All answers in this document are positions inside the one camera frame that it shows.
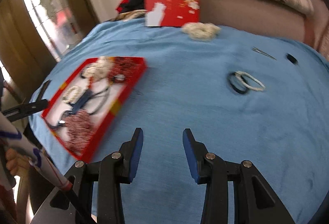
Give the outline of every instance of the blue gripper pad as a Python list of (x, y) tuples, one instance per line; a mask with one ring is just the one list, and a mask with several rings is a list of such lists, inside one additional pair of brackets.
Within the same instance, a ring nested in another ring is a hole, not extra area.
[(198, 163), (186, 130), (183, 131), (183, 146), (186, 154), (187, 163), (189, 164), (191, 176), (192, 178), (194, 178), (195, 182), (199, 184), (200, 175), (198, 173)]
[(136, 144), (134, 147), (134, 151), (133, 151), (133, 154), (131, 155), (131, 159), (130, 159), (130, 167), (129, 167), (129, 181), (130, 182), (133, 182), (133, 179), (136, 177), (139, 158), (140, 158), (140, 154), (142, 152), (143, 142), (144, 142), (144, 133), (143, 133), (143, 130), (140, 129), (138, 138), (137, 138), (137, 141), (136, 141)]

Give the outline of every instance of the black hair tie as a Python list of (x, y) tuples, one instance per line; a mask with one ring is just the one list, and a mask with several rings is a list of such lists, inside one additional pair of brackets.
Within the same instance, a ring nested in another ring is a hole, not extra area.
[[(232, 81), (231, 81), (232, 76), (235, 77), (235, 72), (229, 73), (229, 74), (227, 75), (227, 81), (228, 81), (228, 83), (230, 84), (230, 86), (232, 87), (232, 89), (233, 89), (236, 93), (239, 93), (239, 94), (242, 94), (242, 95), (247, 94), (248, 91), (249, 91), (249, 88), (245, 87), (245, 88), (246, 88), (245, 90), (238, 89), (238, 88), (232, 83)], [(248, 84), (247, 80), (246, 80), (243, 76), (241, 76), (241, 78), (242, 78), (242, 80), (243, 80), (244, 83)]]

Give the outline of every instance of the white hair tie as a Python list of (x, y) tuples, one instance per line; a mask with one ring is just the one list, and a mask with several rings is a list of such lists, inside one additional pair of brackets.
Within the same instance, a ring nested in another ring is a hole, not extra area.
[[(255, 88), (255, 87), (252, 87), (250, 85), (248, 85), (247, 83), (245, 83), (243, 81), (243, 79), (241, 78), (241, 76), (246, 76), (250, 79), (252, 79), (253, 81), (255, 81), (258, 85), (261, 86), (261, 88)], [(243, 72), (243, 71), (236, 71), (235, 72), (235, 77), (241, 82), (242, 85), (244, 85), (246, 88), (249, 88), (251, 90), (254, 90), (254, 91), (264, 91), (265, 90), (265, 85), (260, 82), (258, 79), (254, 78), (253, 76), (249, 75), (248, 73), (246, 72)]]

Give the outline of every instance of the blue marking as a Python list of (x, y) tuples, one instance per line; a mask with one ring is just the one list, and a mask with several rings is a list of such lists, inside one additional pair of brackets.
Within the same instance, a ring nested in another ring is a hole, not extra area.
[(198, 163), (196, 161), (190, 140), (189, 140), (185, 130), (183, 131), (183, 146), (184, 146), (184, 150), (185, 150), (187, 163), (189, 164), (191, 176), (192, 176), (192, 178), (194, 178), (194, 181), (196, 183), (198, 183), (200, 180), (200, 176), (198, 173)]
[(144, 133), (143, 130), (140, 130), (138, 139), (136, 141), (135, 149), (133, 151), (133, 154), (131, 155), (131, 160), (130, 160), (130, 168), (129, 168), (130, 182), (133, 182), (133, 179), (136, 177), (139, 158), (142, 152), (143, 142), (144, 142)]
[(37, 157), (37, 163), (35, 165), (40, 168), (41, 167), (41, 156), (40, 156), (40, 150), (38, 148), (33, 148), (33, 153)]
[(21, 140), (22, 139), (22, 134), (20, 132), (18, 132), (17, 134), (14, 134), (14, 133), (10, 133), (10, 132), (0, 131), (0, 138)]

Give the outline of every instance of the pearl hair tie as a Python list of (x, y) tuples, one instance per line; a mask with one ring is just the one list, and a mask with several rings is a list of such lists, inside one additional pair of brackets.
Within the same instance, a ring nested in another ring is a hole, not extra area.
[[(71, 96), (71, 98), (67, 98), (67, 96), (71, 93), (74, 92), (73, 95)], [(73, 101), (75, 101), (75, 99), (77, 98), (77, 96), (80, 94), (81, 92), (81, 88), (79, 86), (73, 86), (71, 88), (69, 88), (67, 91), (64, 92), (63, 96), (62, 96), (62, 100), (64, 103), (72, 103)]]
[[(245, 83), (243, 81), (243, 79), (241, 78), (241, 76), (246, 76), (250, 79), (252, 79), (253, 81), (255, 81), (258, 85), (261, 86), (261, 88), (255, 88), (255, 87), (252, 87), (250, 85), (248, 85), (247, 83)], [(254, 78), (253, 76), (249, 75), (248, 73), (246, 72), (242, 72), (242, 71), (236, 71), (235, 72), (235, 77), (241, 82), (242, 85), (244, 85), (246, 88), (249, 88), (251, 90), (254, 90), (254, 91), (264, 91), (265, 90), (265, 85), (260, 82), (258, 79)]]

